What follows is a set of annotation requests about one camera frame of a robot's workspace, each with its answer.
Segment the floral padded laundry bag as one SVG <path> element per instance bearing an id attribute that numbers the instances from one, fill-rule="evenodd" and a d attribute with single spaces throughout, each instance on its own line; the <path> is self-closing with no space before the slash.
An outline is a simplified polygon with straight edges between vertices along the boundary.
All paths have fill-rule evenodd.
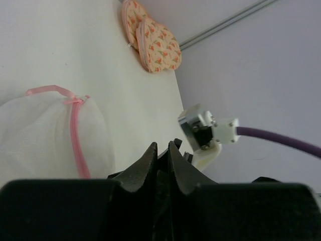
<path id="1" fill-rule="evenodd" d="M 180 46 L 165 25 L 153 20 L 137 1 L 123 1 L 121 14 L 129 45 L 138 51 L 149 73 L 178 69 L 182 62 Z"/>

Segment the right aluminium frame post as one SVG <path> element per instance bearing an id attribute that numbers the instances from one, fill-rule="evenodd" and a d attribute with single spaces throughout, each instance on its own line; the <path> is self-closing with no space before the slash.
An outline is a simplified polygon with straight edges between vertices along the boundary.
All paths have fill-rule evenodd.
<path id="1" fill-rule="evenodd" d="M 277 0 L 263 0 L 257 1 L 252 5 L 247 6 L 246 8 L 234 13 L 228 18 L 216 23 L 215 25 L 210 26 L 209 28 L 199 32 L 198 34 L 192 36 L 191 38 L 180 43 L 180 49 L 182 51 L 196 45 L 197 43 L 205 40 L 206 38 L 213 36 L 214 34 L 226 29 L 227 27 L 249 17 L 250 15 L 270 6 L 271 4 L 277 2 Z"/>

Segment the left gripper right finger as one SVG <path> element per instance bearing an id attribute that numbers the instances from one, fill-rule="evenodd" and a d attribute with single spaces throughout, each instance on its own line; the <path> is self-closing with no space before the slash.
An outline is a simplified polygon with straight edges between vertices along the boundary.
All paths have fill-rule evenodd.
<path id="1" fill-rule="evenodd" d="M 168 146 L 173 240 L 320 240 L 320 201 L 306 185 L 218 184 Z"/>

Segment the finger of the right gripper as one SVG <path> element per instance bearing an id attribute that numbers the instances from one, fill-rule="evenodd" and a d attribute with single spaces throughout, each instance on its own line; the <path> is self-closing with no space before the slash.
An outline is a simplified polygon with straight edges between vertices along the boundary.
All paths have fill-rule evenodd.
<path id="1" fill-rule="evenodd" d="M 175 139 L 173 140 L 173 142 L 174 142 L 175 146 L 176 146 L 178 149 L 180 149 L 180 147 L 181 147 L 181 145 L 182 145 L 182 143 L 183 143 L 183 141 L 180 140 L 180 139 L 178 139 L 178 138 L 175 138 Z M 168 149 L 165 149 L 161 154 L 158 155 L 157 159 L 158 159 L 159 161 L 161 161 L 162 159 L 167 159 L 167 153 L 168 153 Z M 193 155 L 190 154 L 189 152 L 184 152 L 183 158 L 184 158 L 187 162 L 191 163 L 191 162 L 192 162 L 192 159 L 193 159 Z"/>

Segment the white mesh laundry bag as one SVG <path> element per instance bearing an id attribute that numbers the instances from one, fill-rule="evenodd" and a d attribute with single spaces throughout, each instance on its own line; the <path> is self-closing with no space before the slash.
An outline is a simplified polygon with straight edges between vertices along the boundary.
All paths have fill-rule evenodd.
<path id="1" fill-rule="evenodd" d="M 1 105 L 1 184 L 104 178 L 114 165 L 107 124 L 91 97 L 49 85 Z"/>

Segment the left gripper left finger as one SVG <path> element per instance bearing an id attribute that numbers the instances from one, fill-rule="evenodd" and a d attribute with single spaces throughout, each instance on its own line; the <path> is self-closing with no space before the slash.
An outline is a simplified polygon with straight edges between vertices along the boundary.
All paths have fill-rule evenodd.
<path id="1" fill-rule="evenodd" d="M 14 180 L 1 189 L 1 240 L 151 240 L 157 144 L 108 179 Z"/>

